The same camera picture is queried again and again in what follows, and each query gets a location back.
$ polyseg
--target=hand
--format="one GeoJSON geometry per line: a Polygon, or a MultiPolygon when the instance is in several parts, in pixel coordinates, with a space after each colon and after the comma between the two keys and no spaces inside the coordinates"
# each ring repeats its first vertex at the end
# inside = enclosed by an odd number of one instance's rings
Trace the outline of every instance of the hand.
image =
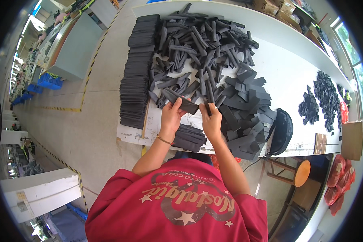
{"type": "Polygon", "coordinates": [[[222,114],[215,107],[215,104],[208,104],[213,115],[208,116],[207,109],[204,104],[199,104],[200,112],[203,117],[203,131],[206,134],[209,141],[212,143],[214,141],[218,141],[222,139],[221,136],[221,123],[222,123],[222,114]]]}
{"type": "Polygon", "coordinates": [[[180,119],[187,113],[186,111],[179,109],[181,103],[181,98],[176,99],[176,102],[173,105],[171,102],[168,102],[161,113],[161,128],[159,136],[168,142],[173,142],[175,133],[180,126],[180,119]]]}

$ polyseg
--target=wooden stool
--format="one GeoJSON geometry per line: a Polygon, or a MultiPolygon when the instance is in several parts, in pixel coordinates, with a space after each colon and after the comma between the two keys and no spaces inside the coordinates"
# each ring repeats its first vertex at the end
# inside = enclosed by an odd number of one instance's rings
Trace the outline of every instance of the wooden stool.
{"type": "Polygon", "coordinates": [[[300,164],[300,166],[298,168],[291,167],[291,166],[287,165],[286,160],[285,160],[285,164],[283,164],[281,162],[278,162],[276,160],[268,158],[267,161],[270,162],[270,164],[272,166],[272,172],[273,173],[268,172],[267,175],[270,176],[270,177],[276,178],[276,179],[278,179],[280,181],[283,181],[283,182],[289,183],[291,185],[294,185],[296,187],[302,186],[307,181],[307,179],[309,177],[310,162],[308,160],[303,161],[303,160],[301,160],[300,158],[297,158],[297,157],[292,157],[292,158],[295,159],[297,162],[301,162],[301,164],[300,164]],[[278,166],[278,167],[284,168],[285,170],[293,172],[295,174],[294,177],[293,177],[293,180],[279,176],[279,174],[281,172],[283,172],[284,170],[276,175],[274,173],[273,164],[278,166]]]}

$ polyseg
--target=beaded bracelet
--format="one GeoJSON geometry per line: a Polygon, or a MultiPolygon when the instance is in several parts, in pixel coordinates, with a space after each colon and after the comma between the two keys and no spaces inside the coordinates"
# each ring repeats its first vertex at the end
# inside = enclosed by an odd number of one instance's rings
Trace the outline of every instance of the beaded bracelet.
{"type": "Polygon", "coordinates": [[[165,142],[167,144],[173,145],[174,143],[168,142],[166,140],[164,140],[163,138],[161,138],[158,134],[156,134],[156,137],[159,138],[159,140],[161,140],[162,142],[165,142]]]}

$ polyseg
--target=concrete floor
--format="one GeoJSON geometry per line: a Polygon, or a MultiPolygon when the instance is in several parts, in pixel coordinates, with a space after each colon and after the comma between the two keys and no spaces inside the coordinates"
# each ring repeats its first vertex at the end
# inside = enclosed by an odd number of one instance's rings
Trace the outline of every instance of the concrete floor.
{"type": "MultiPolygon", "coordinates": [[[[120,168],[131,170],[141,156],[140,145],[116,142],[116,130],[119,123],[120,80],[127,60],[128,38],[136,21],[131,7],[145,4],[146,1],[125,0],[120,3],[120,12],[102,42],[92,67],[82,112],[46,110],[37,107],[79,108],[85,80],[64,81],[61,90],[44,89],[42,94],[37,94],[25,104],[14,107],[14,112],[31,138],[39,141],[56,157],[81,172],[88,209],[91,208],[107,180],[120,168]]],[[[48,158],[53,163],[48,165],[51,169],[64,167],[45,150],[38,149],[37,152],[38,157],[48,158]]],[[[246,160],[241,162],[243,168],[249,164],[250,162],[246,160]]],[[[252,194],[256,192],[261,169],[262,162],[258,162],[245,172],[252,194]]],[[[268,177],[267,171],[271,172],[270,165],[265,167],[257,198],[267,201],[270,229],[281,211],[290,185],[268,177]]],[[[293,177],[287,171],[282,175],[293,177]]],[[[74,203],[85,211],[82,199],[77,199],[74,203]]]]}

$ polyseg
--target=window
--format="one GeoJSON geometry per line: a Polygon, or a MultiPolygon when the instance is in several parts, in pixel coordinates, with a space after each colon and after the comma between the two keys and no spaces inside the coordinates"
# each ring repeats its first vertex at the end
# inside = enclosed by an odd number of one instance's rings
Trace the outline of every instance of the window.
{"type": "Polygon", "coordinates": [[[351,44],[349,33],[344,23],[339,21],[333,30],[339,39],[340,44],[343,46],[345,55],[348,57],[348,62],[351,66],[352,73],[355,80],[358,82],[358,98],[360,100],[360,116],[363,117],[363,64],[358,52],[351,44]]]}

